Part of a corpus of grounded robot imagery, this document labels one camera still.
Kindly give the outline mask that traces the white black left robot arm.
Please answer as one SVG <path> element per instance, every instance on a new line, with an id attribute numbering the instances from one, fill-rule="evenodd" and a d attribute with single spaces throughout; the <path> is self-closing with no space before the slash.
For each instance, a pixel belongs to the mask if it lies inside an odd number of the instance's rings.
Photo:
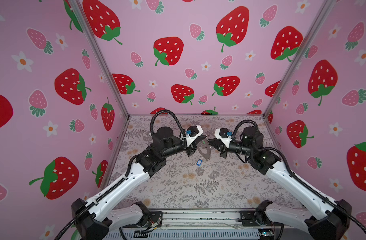
<path id="1" fill-rule="evenodd" d="M 180 130 L 179 136 L 176 137 L 170 127 L 154 130 L 156 118 L 164 113 L 175 120 Z M 163 168 L 168 157 L 181 152 L 192 156 L 197 150 L 197 144 L 207 137 L 200 125 L 184 130 L 177 116 L 170 110 L 161 110 L 153 115 L 150 135 L 152 143 L 130 159 L 124 174 L 88 200 L 78 199 L 73 202 L 73 218 L 56 235 L 57 240 L 71 226 L 76 227 L 82 240 L 102 240 L 112 230 L 126 225 L 145 224 L 150 212 L 141 202 L 120 211 L 115 210 L 115 206 Z"/>

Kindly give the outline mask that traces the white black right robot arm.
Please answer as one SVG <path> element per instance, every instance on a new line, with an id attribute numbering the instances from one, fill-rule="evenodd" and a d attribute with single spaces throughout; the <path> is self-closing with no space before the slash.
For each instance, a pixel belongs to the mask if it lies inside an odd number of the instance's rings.
<path id="1" fill-rule="evenodd" d="M 280 223 L 308 233 L 315 240 L 340 240 L 356 224 L 366 235 L 366 226 L 356 219 L 352 206 L 345 200 L 323 194 L 293 172 L 284 154 L 272 147 L 263 146 L 264 135 L 256 122 L 244 120 L 234 131 L 216 129 L 209 145 L 220 152 L 222 158 L 235 154 L 242 163 L 250 164 L 262 175 L 270 178 L 305 207 L 303 211 L 281 207 L 272 201 L 264 201 L 256 208 L 260 225 Z"/>

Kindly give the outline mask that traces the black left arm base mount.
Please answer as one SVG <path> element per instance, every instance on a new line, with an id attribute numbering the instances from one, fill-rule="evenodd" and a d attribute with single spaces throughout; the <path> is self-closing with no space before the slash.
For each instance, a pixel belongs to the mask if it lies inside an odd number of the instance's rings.
<path id="1" fill-rule="evenodd" d="M 132 207 L 137 206 L 142 212 L 142 217 L 134 224 L 124 225 L 123 228 L 146 228 L 153 230 L 162 226 L 163 212 L 150 211 L 142 202 L 132 204 Z"/>

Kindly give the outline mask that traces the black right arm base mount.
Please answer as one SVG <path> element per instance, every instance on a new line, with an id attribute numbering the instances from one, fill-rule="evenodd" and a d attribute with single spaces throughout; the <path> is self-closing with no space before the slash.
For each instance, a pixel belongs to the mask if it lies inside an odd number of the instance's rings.
<path id="1" fill-rule="evenodd" d="M 241 222 L 243 227 L 271 226 L 272 221 L 269 220 L 266 214 L 266 210 L 271 204 L 273 204 L 272 201 L 265 200 L 254 210 L 240 211 L 238 222 Z"/>

